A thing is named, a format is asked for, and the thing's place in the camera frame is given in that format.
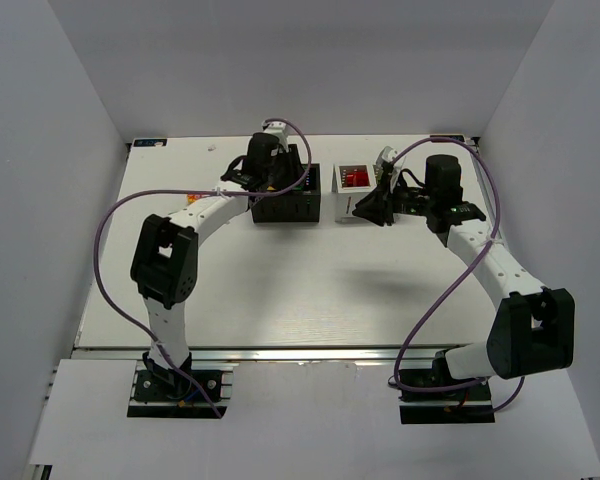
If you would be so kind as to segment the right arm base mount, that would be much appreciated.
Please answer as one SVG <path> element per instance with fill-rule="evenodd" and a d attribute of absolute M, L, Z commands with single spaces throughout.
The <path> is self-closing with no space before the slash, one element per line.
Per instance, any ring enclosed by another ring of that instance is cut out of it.
<path fill-rule="evenodd" d="M 450 392 L 410 392 L 399 396 L 403 425 L 491 424 L 495 422 L 487 383 Z"/>

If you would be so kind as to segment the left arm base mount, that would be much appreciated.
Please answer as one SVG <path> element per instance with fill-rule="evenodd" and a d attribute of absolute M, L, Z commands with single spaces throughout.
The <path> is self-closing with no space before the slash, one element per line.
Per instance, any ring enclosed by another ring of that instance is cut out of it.
<path fill-rule="evenodd" d="M 148 419 L 219 420 L 224 416 L 232 396 L 233 370 L 219 366 L 203 366 L 190 375 L 200 389 L 189 380 L 178 377 L 173 386 L 153 375 L 140 362 L 136 365 L 129 395 L 127 417 Z"/>

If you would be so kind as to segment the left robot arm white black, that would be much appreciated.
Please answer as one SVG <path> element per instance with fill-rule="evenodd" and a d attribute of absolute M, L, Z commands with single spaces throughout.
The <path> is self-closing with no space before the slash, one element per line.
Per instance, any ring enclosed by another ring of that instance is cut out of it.
<path fill-rule="evenodd" d="M 252 135 L 247 152 L 232 161 L 214 193 L 203 195 L 165 217 L 143 222 L 131 266 L 131 279 L 147 309 L 156 336 L 143 363 L 174 399 L 188 395 L 191 356 L 186 341 L 184 304 L 197 282 L 199 248 L 214 232 L 240 216 L 262 193 L 293 185 L 304 170 L 298 149 L 288 143 L 288 128 L 271 122 Z"/>

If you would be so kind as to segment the red rounded lego block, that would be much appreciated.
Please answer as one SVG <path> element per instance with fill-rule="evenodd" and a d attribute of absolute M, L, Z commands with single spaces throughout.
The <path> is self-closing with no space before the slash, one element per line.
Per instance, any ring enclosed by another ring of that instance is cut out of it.
<path fill-rule="evenodd" d="M 342 171 L 342 187 L 343 188 L 363 188 L 369 187 L 369 174 L 366 169 L 353 168 L 344 169 Z"/>

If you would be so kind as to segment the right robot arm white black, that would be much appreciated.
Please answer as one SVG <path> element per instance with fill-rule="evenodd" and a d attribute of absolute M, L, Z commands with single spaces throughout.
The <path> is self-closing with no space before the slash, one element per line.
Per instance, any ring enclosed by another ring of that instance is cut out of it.
<path fill-rule="evenodd" d="M 495 319 L 483 342 L 440 351 L 428 375 L 399 370 L 395 382 L 409 393 L 447 393 L 497 376 L 521 378 L 573 363 L 575 300 L 527 272 L 499 243 L 485 214 L 463 198 L 461 166 L 451 155 L 433 155 L 425 179 L 410 187 L 394 161 L 377 160 L 381 175 L 354 216 L 378 226 L 397 214 L 422 216 L 442 245 L 467 267 L 489 296 Z"/>

